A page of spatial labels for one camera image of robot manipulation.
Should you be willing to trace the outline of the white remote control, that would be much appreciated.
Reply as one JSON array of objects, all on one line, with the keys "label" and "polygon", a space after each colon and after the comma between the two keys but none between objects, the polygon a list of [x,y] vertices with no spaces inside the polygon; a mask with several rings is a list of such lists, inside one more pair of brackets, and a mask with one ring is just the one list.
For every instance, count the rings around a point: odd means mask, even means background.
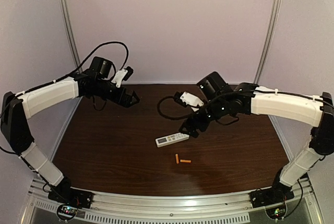
[{"label": "white remote control", "polygon": [[168,146],[171,144],[176,144],[178,142],[182,142],[188,139],[189,139],[189,135],[187,134],[175,133],[175,134],[171,134],[168,136],[156,138],[155,142],[156,142],[156,146],[160,148],[160,147]]}]

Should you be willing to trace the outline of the orange battery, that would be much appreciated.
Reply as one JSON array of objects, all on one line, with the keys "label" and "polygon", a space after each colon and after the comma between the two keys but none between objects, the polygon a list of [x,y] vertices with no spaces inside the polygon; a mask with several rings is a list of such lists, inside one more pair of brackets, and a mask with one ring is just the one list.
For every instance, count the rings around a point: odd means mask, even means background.
[{"label": "orange battery", "polygon": [[191,162],[192,162],[191,160],[184,160],[184,159],[180,160],[180,163],[191,163]]},{"label": "orange battery", "polygon": [[179,164],[180,160],[179,160],[178,154],[175,154],[175,160],[176,160],[176,164]]}]

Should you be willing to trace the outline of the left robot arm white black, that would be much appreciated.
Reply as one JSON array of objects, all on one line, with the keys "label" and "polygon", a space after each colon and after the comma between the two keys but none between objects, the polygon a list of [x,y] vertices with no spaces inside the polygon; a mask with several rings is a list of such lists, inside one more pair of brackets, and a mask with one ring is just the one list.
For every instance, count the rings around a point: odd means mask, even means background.
[{"label": "left robot arm white black", "polygon": [[12,148],[11,153],[23,159],[39,174],[63,205],[70,205],[75,201],[71,182],[37,147],[28,119],[56,104],[79,97],[99,97],[125,108],[138,104],[140,99],[137,94],[128,94],[122,86],[122,82],[133,74],[133,69],[128,66],[108,79],[113,67],[111,61],[96,56],[89,68],[82,73],[74,72],[62,80],[40,85],[33,91],[4,94],[1,132]]}]

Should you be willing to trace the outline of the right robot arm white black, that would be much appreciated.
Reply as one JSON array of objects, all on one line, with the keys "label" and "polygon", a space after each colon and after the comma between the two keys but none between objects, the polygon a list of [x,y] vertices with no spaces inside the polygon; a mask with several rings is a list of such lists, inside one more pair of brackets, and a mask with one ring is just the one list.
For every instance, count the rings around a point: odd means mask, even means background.
[{"label": "right robot arm white black", "polygon": [[217,122],[227,115],[237,117],[238,114],[278,116],[312,127],[304,148],[278,171],[267,194],[273,204],[280,203],[317,161],[333,153],[333,104],[329,93],[297,95],[247,82],[232,89],[217,72],[207,75],[197,86],[206,101],[189,92],[176,93],[175,99],[193,110],[180,127],[181,133],[191,137],[198,137],[198,133],[204,132],[212,121]]}]

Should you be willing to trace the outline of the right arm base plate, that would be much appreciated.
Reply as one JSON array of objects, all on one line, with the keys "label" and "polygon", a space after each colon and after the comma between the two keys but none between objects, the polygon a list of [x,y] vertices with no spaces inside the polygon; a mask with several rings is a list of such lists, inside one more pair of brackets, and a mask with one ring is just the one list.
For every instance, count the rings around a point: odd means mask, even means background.
[{"label": "right arm base plate", "polygon": [[250,201],[253,208],[284,203],[287,200],[294,198],[294,193],[289,191],[287,193],[283,193],[281,191],[276,191],[273,188],[266,188],[251,191],[249,193]]}]

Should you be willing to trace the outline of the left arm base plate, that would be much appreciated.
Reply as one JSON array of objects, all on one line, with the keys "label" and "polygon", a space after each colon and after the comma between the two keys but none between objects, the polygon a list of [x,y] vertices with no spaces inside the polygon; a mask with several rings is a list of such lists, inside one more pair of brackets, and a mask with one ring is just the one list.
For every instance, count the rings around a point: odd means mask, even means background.
[{"label": "left arm base plate", "polygon": [[51,187],[51,192],[48,194],[48,199],[63,203],[75,208],[89,209],[91,207],[93,193],[84,190],[78,190],[69,186]]}]

